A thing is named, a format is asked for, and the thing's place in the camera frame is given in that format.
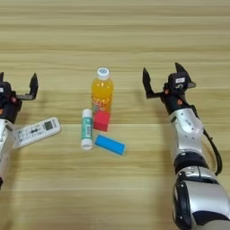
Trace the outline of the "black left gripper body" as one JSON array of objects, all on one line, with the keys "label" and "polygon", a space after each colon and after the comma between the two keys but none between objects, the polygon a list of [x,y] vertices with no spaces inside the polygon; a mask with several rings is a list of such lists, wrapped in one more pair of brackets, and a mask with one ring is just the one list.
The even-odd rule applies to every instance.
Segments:
[{"label": "black left gripper body", "polygon": [[9,98],[0,95],[0,119],[7,119],[14,123],[21,107],[22,101],[16,98],[16,92],[12,92]]}]

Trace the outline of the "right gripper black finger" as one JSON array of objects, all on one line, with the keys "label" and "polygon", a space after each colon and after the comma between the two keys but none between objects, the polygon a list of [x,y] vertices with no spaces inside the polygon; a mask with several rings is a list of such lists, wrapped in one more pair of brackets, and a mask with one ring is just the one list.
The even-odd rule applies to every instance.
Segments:
[{"label": "right gripper black finger", "polygon": [[150,75],[147,72],[147,70],[146,70],[145,67],[143,68],[142,82],[143,82],[143,86],[144,86],[145,91],[146,91],[146,98],[147,99],[161,98],[163,96],[163,93],[155,93],[152,90],[152,87],[151,87],[151,78],[150,78]]},{"label": "right gripper black finger", "polygon": [[187,72],[187,70],[179,63],[175,62],[175,67],[176,67],[176,71],[179,72],[185,72],[188,75],[188,88],[195,88],[197,85],[195,82],[193,82],[190,78],[189,73]]}]

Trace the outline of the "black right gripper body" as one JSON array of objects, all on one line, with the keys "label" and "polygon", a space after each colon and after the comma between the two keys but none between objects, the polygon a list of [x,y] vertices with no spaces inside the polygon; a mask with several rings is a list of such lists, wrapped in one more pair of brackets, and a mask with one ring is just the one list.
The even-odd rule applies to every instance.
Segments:
[{"label": "black right gripper body", "polygon": [[185,92],[171,92],[167,84],[164,86],[163,103],[169,115],[190,107],[186,101]]}]

